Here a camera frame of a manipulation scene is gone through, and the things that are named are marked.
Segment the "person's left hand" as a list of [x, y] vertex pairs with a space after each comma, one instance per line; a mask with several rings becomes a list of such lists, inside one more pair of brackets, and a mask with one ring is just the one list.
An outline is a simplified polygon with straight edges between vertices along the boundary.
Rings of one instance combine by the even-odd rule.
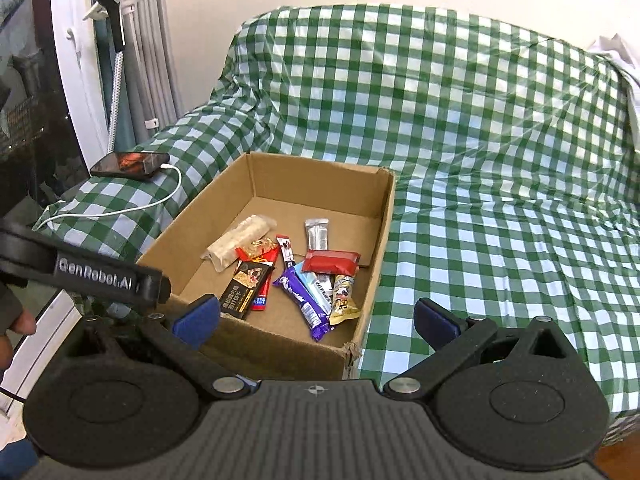
[[37, 330], [34, 316], [25, 311], [11, 289], [1, 285], [1, 371], [7, 370], [13, 361], [13, 344], [9, 332], [22, 336], [33, 335]]

